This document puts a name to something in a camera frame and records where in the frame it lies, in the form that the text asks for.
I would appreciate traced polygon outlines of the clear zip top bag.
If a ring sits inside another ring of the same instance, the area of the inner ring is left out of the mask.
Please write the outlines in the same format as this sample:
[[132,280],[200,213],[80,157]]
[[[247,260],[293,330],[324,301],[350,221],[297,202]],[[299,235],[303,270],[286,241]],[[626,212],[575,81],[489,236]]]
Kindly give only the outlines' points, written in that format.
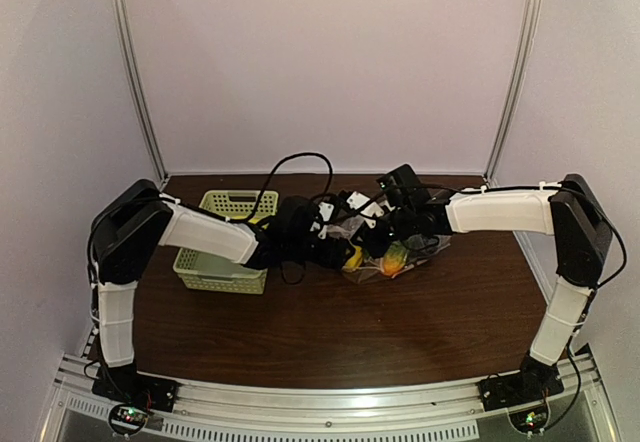
[[345,262],[343,276],[355,284],[391,280],[433,259],[450,246],[450,236],[414,234],[401,240],[385,221],[370,226],[357,216],[331,228],[331,235],[344,238],[354,248]]

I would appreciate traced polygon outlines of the yellow fake banana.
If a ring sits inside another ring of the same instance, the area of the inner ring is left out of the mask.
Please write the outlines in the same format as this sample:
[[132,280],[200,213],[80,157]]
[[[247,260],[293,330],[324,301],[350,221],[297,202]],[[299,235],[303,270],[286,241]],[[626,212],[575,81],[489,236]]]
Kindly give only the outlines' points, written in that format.
[[353,272],[357,270],[363,263],[364,255],[361,247],[355,246],[351,257],[344,263],[342,270],[345,272]]

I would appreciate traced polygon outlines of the green plastic basket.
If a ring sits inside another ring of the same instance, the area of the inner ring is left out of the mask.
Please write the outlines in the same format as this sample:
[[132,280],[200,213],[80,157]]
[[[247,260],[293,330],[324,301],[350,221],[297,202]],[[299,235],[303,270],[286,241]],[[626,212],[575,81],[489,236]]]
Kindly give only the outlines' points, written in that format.
[[[252,213],[258,195],[258,190],[210,190],[199,207],[242,219]],[[225,258],[184,248],[177,253],[173,271],[188,289],[211,292],[261,295],[267,279],[266,269],[247,269]]]

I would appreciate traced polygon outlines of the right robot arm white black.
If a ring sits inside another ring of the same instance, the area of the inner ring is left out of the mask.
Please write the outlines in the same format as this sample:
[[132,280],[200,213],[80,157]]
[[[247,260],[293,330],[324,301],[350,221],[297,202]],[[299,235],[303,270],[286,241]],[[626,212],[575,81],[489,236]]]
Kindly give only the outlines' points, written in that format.
[[556,284],[518,373],[519,384],[544,390],[584,324],[597,292],[608,283],[604,265],[621,239],[579,174],[535,186],[455,189],[421,182],[404,164],[378,178],[379,194],[348,197],[349,207],[388,235],[449,236],[471,232],[531,232],[553,238]]

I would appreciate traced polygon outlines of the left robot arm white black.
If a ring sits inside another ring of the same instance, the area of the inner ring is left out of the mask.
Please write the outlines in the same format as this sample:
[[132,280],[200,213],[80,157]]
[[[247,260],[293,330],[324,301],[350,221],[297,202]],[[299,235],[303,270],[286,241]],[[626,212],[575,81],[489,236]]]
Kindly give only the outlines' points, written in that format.
[[255,270],[285,262],[340,270],[355,249],[344,238],[322,234],[324,223],[319,206],[304,197],[288,197],[275,215],[252,223],[191,206],[147,179],[134,182],[94,218],[87,241],[103,367],[134,364],[135,291],[157,247],[202,252]]

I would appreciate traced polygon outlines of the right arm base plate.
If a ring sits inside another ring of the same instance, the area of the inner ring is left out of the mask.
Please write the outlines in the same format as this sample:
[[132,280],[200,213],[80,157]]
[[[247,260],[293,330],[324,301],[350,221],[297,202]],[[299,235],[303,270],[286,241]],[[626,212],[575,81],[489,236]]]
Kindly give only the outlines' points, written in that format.
[[557,372],[551,372],[550,377],[544,380],[533,372],[492,374],[481,379],[477,387],[485,411],[542,402],[564,392]]

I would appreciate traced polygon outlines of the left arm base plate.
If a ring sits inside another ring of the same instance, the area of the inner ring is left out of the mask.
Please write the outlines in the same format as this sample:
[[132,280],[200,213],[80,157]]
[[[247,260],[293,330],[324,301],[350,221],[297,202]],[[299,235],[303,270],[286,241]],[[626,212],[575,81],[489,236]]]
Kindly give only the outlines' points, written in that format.
[[178,383],[175,380],[117,368],[109,370],[108,374],[100,370],[91,392],[140,409],[171,413],[177,389]]

